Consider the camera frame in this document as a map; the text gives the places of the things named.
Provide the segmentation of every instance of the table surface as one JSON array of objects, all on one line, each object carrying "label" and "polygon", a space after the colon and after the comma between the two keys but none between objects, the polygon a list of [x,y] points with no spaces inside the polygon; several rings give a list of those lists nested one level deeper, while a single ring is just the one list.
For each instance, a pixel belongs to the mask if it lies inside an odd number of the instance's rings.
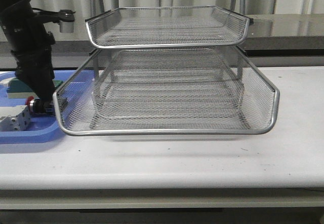
[{"label": "table surface", "polygon": [[2,144],[0,190],[323,187],[324,67],[261,70],[280,90],[267,134]]}]

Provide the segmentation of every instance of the stacked desk organizer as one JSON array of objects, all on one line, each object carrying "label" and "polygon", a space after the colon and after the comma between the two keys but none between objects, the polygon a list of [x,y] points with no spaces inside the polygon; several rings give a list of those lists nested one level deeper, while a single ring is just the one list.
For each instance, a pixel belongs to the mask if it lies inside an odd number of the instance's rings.
[{"label": "stacked desk organizer", "polygon": [[65,133],[262,134],[275,124],[278,89],[234,46],[248,17],[118,8],[86,24],[98,49],[54,94]]}]

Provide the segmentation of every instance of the upper mesh tray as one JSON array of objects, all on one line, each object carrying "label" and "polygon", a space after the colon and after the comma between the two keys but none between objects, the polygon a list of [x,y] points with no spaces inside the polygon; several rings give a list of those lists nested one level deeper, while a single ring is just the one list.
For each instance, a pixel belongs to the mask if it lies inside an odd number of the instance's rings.
[{"label": "upper mesh tray", "polygon": [[236,45],[249,18],[215,7],[118,8],[86,21],[97,48]]}]

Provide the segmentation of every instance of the blue plastic tray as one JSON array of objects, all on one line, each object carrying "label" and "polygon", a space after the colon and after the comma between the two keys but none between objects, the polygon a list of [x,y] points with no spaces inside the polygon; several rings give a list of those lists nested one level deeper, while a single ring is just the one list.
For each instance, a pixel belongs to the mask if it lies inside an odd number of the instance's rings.
[{"label": "blue plastic tray", "polygon": [[[65,81],[74,70],[55,71],[55,79]],[[0,81],[15,77],[14,72],[0,74]],[[9,99],[7,87],[0,85],[0,106],[24,105],[26,99]],[[54,137],[61,137],[64,133],[59,129],[55,116],[41,115],[32,117],[31,122],[25,131],[0,132],[0,144],[12,143],[43,143]]]}]

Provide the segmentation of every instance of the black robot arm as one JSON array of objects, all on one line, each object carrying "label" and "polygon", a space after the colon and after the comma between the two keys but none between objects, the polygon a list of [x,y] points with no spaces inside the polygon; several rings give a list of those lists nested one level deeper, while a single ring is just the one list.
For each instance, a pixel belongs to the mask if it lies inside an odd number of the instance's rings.
[{"label": "black robot arm", "polygon": [[30,1],[0,0],[0,26],[17,61],[16,77],[47,104],[55,90],[51,54],[55,40],[43,24],[59,23],[61,32],[73,32],[74,15],[71,10],[35,12]]}]

